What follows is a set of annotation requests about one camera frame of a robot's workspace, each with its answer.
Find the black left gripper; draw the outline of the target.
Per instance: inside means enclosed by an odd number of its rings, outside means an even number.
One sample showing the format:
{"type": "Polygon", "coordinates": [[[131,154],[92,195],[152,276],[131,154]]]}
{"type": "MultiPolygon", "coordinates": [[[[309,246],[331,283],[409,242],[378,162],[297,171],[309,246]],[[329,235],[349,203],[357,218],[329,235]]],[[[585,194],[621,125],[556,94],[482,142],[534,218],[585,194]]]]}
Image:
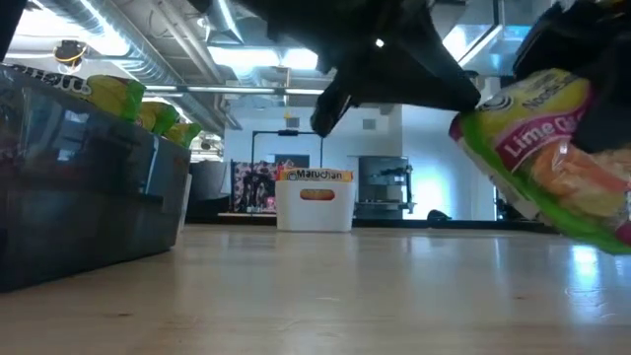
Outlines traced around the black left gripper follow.
{"type": "Polygon", "coordinates": [[[267,36],[289,37],[334,68],[310,123],[327,137],[346,111],[363,103],[472,109],[480,93],[444,47],[428,0],[237,0],[267,23],[267,36]]]}

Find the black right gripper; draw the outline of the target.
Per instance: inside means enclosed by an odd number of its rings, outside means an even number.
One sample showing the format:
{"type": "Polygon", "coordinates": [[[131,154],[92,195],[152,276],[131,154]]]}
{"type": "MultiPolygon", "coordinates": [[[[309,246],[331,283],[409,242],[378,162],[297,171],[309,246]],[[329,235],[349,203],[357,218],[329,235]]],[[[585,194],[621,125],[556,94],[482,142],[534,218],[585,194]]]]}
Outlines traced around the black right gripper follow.
{"type": "MultiPolygon", "coordinates": [[[[515,77],[557,68],[574,71],[597,57],[620,35],[631,35],[631,0],[555,2],[534,22],[515,59],[515,77]]],[[[631,49],[610,48],[578,74],[593,99],[575,132],[587,153],[631,145],[631,49]]]]}

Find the black plastic bin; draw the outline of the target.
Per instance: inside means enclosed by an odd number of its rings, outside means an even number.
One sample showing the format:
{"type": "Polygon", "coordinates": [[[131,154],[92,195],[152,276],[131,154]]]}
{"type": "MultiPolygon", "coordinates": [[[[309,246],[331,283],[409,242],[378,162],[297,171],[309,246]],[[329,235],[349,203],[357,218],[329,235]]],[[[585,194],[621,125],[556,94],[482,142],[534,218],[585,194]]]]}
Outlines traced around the black plastic bin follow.
{"type": "Polygon", "coordinates": [[[0,65],[0,292],[169,250],[190,153],[0,65]]]}

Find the dark equipment cabinet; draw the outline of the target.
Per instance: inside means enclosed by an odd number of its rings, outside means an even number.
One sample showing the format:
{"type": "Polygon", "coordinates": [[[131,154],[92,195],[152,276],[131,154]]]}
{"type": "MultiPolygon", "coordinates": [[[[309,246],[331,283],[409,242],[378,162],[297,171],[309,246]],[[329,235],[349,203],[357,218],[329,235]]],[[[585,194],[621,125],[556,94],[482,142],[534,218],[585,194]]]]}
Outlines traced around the dark equipment cabinet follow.
{"type": "Polygon", "coordinates": [[[405,214],[412,214],[412,171],[405,157],[359,157],[355,217],[400,220],[405,214]]]}

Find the suspended linear light bar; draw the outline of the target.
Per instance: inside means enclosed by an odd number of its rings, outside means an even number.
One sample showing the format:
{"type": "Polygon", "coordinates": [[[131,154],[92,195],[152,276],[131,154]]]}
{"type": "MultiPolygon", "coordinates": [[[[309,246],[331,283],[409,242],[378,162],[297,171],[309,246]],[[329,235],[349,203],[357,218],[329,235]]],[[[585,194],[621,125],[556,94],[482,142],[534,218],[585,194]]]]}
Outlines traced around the suspended linear light bar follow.
{"type": "Polygon", "coordinates": [[[220,94],[255,96],[319,96],[324,89],[303,89],[292,87],[244,87],[218,85],[148,85],[148,93],[154,94],[220,94]]]}

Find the white plastic bin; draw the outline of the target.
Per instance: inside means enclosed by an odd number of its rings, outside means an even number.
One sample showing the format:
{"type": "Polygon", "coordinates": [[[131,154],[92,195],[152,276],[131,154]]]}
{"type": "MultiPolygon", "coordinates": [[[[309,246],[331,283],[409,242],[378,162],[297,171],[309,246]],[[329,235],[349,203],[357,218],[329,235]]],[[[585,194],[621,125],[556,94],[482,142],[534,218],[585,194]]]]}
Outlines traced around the white plastic bin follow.
{"type": "Polygon", "coordinates": [[[347,233],[352,229],[355,185],[340,181],[279,180],[275,184],[275,203],[280,231],[347,233]],[[303,200],[302,189],[331,189],[335,198],[303,200]]]}

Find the patterned fabric screen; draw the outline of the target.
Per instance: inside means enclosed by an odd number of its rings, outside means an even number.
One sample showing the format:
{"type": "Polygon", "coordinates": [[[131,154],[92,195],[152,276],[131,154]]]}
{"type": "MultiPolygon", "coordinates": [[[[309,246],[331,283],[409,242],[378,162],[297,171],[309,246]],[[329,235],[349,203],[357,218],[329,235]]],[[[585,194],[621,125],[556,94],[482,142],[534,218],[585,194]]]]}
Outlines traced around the patterned fabric screen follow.
{"type": "Polygon", "coordinates": [[[273,163],[231,162],[231,211],[275,213],[277,166],[273,163]]]}

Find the grey partition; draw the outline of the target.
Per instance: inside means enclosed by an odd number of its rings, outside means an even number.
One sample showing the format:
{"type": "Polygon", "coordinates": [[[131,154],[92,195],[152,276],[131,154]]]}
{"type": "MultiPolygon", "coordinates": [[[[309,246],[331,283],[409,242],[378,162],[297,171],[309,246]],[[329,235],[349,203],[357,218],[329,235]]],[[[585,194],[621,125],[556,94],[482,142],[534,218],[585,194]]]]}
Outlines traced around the grey partition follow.
{"type": "Polygon", "coordinates": [[[218,161],[200,161],[189,167],[191,186],[187,217],[205,219],[227,212],[230,195],[223,191],[228,165],[218,161]]]}

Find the black gantry frame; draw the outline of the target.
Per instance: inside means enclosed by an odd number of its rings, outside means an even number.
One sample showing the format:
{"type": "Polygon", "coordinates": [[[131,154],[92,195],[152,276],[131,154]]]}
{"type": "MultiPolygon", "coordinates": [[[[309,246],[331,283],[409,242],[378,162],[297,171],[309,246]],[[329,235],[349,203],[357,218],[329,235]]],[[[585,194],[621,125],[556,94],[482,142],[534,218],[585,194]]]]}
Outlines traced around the black gantry frame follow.
{"type": "Polygon", "coordinates": [[[319,167],[322,168],[322,166],[323,166],[323,142],[324,142],[324,138],[320,137],[315,132],[299,131],[299,130],[292,130],[292,129],[253,130],[251,132],[251,139],[250,139],[250,161],[249,161],[250,166],[252,166],[254,164],[255,139],[256,139],[256,136],[259,135],[259,134],[272,134],[272,135],[286,136],[286,137],[294,137],[294,136],[300,136],[300,135],[317,136],[319,138],[319,167]]]}

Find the dark wall screen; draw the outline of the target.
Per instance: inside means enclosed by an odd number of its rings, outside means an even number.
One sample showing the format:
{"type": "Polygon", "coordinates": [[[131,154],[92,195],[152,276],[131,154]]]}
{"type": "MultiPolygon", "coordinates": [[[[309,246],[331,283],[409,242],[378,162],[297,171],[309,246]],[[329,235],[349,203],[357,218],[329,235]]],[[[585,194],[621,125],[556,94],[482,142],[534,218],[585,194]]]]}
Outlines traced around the dark wall screen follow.
{"type": "Polygon", "coordinates": [[[309,155],[275,155],[274,163],[283,169],[304,168],[310,166],[309,155]]]}

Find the narrow silver ventilation duct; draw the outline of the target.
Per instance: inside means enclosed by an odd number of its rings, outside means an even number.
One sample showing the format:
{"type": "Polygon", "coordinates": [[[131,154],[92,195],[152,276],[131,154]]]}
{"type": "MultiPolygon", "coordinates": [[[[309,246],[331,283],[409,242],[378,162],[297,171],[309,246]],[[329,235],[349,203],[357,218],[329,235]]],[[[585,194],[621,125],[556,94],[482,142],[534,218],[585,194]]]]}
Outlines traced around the narrow silver ventilation duct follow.
{"type": "Polygon", "coordinates": [[[244,44],[230,0],[208,0],[204,15],[209,26],[206,36],[208,45],[244,44]]]}

